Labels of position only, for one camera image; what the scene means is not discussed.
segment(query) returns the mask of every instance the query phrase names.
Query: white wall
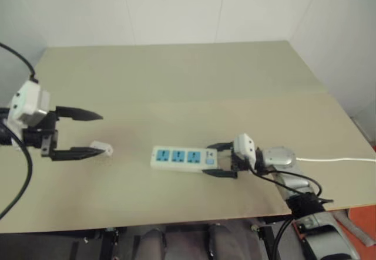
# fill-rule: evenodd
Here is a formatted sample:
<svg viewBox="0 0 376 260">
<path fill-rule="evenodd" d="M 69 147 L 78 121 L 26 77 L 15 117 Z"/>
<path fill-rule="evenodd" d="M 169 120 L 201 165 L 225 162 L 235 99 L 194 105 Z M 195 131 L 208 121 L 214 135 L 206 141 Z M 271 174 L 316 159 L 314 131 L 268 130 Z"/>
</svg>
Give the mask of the white wall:
<svg viewBox="0 0 376 260">
<path fill-rule="evenodd" d="M 345 111 L 376 98 L 376 0 L 313 0 L 293 48 Z"/>
<path fill-rule="evenodd" d="M 0 42 L 37 64 L 45 48 L 43 36 L 31 22 L 24 0 L 0 0 Z M 5 106 L 28 77 L 26 66 L 0 48 L 0 106 Z"/>
<path fill-rule="evenodd" d="M 288 39 L 310 0 L 20 0 L 48 46 Z"/>
<path fill-rule="evenodd" d="M 364 137 L 376 146 L 376 100 L 369 103 L 352 120 L 359 127 Z"/>
</svg>

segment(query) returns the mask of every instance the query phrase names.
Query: table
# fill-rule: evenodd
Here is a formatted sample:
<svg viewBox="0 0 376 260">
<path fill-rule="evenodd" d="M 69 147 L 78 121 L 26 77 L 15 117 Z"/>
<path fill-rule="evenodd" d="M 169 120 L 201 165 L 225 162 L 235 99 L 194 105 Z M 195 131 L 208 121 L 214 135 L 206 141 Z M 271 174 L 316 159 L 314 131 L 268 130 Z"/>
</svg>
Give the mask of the table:
<svg viewBox="0 0 376 260">
<path fill-rule="evenodd" d="M 58 122 L 59 149 L 99 140 L 111 158 L 35 164 L 25 195 L 0 232 L 61 231 L 288 214 L 276 187 L 150 168 L 154 145 L 206 147 L 249 134 L 261 147 L 298 157 L 374 152 L 288 42 L 49 48 L 36 67 L 56 105 L 104 120 Z M 0 148 L 0 208 L 26 174 L 23 155 Z M 373 163 L 299 163 L 318 180 L 327 209 L 376 203 Z"/>
</svg>

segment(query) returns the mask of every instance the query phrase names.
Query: white plug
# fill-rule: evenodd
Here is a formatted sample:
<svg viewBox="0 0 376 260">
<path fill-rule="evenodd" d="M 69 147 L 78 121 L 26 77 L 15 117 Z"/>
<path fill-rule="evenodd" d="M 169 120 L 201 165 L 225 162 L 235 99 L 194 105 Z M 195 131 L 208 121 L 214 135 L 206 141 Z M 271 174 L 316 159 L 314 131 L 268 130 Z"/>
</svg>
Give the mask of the white plug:
<svg viewBox="0 0 376 260">
<path fill-rule="evenodd" d="M 98 150 L 104 150 L 104 155 L 105 156 L 112 156 L 112 153 L 113 153 L 113 148 L 110 144 L 108 143 L 103 143 L 101 141 L 93 141 L 91 144 L 90 144 L 90 147 L 92 148 L 96 148 Z"/>
<path fill-rule="evenodd" d="M 252 168 L 254 169 L 254 165 L 256 163 L 254 141 L 247 134 L 241 134 L 235 138 L 233 147 L 235 154 L 242 160 L 248 158 Z"/>
</svg>

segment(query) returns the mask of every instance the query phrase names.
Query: white power strip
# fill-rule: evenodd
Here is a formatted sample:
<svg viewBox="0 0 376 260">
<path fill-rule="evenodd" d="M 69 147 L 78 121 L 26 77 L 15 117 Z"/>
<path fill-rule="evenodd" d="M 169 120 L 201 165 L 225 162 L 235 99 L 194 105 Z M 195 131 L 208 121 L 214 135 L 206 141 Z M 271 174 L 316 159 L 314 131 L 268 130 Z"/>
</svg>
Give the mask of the white power strip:
<svg viewBox="0 0 376 260">
<path fill-rule="evenodd" d="M 212 148 L 155 146 L 150 165 L 155 169 L 201 172 L 218 169 L 217 150 Z"/>
</svg>

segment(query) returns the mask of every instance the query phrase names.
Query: white power cord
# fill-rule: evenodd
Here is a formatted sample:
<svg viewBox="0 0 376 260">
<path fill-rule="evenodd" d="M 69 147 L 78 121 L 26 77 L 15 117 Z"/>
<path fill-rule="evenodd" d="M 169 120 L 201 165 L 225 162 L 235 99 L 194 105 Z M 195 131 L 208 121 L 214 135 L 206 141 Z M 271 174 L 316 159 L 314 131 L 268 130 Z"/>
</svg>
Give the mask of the white power cord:
<svg viewBox="0 0 376 260">
<path fill-rule="evenodd" d="M 376 162 L 376 159 L 371 158 L 351 158 L 351 157 L 341 157 L 341 158 L 329 158 L 329 159 L 312 159 L 312 158 L 300 158 L 297 157 L 298 161 L 309 161 L 309 162 L 333 162 L 333 161 L 367 161 L 367 162 Z"/>
</svg>

